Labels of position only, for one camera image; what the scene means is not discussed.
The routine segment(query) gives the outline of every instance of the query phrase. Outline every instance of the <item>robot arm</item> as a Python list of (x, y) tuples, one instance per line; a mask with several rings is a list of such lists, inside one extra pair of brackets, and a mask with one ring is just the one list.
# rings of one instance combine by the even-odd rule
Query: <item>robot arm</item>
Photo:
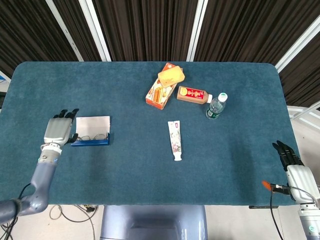
[(320, 210), (318, 199), (320, 193), (314, 175), (310, 168), (304, 166), (291, 147), (277, 141), (273, 147), (278, 151), (288, 186), (274, 185), (274, 192), (290, 194), (292, 199), (300, 204), (298, 212), (307, 240), (320, 240)]
[(35, 192), (23, 198), (0, 201), (0, 224), (17, 216), (40, 213), (47, 208), (49, 189), (62, 147), (73, 143), (78, 137), (78, 134), (75, 133), (72, 138), (69, 138), (78, 110), (74, 109), (67, 113), (68, 110), (64, 109), (49, 120), (44, 134), (44, 144), (41, 146), (41, 154), (30, 182)]

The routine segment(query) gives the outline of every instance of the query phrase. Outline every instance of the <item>white bottle cap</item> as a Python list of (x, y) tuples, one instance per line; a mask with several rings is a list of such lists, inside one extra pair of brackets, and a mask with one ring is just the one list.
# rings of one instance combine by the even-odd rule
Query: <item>white bottle cap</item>
[(174, 152), (173, 156), (174, 156), (174, 160), (175, 161), (181, 161), (182, 160), (181, 159), (181, 152), (179, 152), (179, 151)]
[(227, 101), (227, 99), (228, 99), (228, 95), (224, 92), (220, 93), (218, 96), (219, 102), (224, 103), (225, 101)]
[(212, 95), (209, 94), (209, 96), (208, 96), (208, 101), (206, 101), (206, 102), (209, 104), (209, 103), (211, 103), (211, 101), (212, 101)]

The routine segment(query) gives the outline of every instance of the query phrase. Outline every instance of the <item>teal tablecloth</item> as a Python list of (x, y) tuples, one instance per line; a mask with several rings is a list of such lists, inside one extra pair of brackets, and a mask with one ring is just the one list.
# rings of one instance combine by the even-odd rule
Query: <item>teal tablecloth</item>
[[(266, 63), (173, 62), (182, 85), (228, 94), (217, 120), (208, 104), (180, 101), (164, 110), (145, 96), (165, 62), (25, 62), (15, 70), (0, 114), (0, 198), (19, 195), (40, 155), (49, 118), (61, 109), (111, 116), (109, 146), (65, 146), (51, 204), (267, 205), (262, 180), (286, 184), (272, 142), (297, 150), (276, 69)], [(180, 120), (175, 162), (168, 121)], [(274, 204), (292, 204), (277, 195)]]

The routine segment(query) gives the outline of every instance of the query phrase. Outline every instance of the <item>black curtain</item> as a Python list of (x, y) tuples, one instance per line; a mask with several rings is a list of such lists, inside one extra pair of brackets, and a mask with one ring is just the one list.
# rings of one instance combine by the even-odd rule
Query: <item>black curtain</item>
[(198, 0), (95, 0), (113, 61), (185, 61)]
[(209, 0), (194, 60), (275, 65), (319, 14), (319, 0)]
[(0, 0), (0, 69), (25, 61), (78, 61), (44, 0)]
[(84, 61), (101, 61), (78, 0), (53, 0)]
[(288, 105), (310, 107), (320, 101), (320, 33), (279, 75)]

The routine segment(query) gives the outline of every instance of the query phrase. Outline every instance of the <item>cardboard box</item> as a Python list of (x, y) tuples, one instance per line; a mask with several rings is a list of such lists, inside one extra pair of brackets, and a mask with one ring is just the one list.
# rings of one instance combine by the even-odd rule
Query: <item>cardboard box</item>
[[(162, 69), (162, 72), (173, 67), (175, 67), (175, 65), (167, 62), (164, 68)], [(168, 87), (163, 87), (159, 79), (157, 78), (154, 84), (152, 85), (151, 89), (145, 96), (146, 103), (156, 107), (157, 109), (160, 109), (160, 110), (164, 109), (168, 99), (170, 98), (171, 94), (175, 90), (176, 86), (177, 86), (177, 83)]]

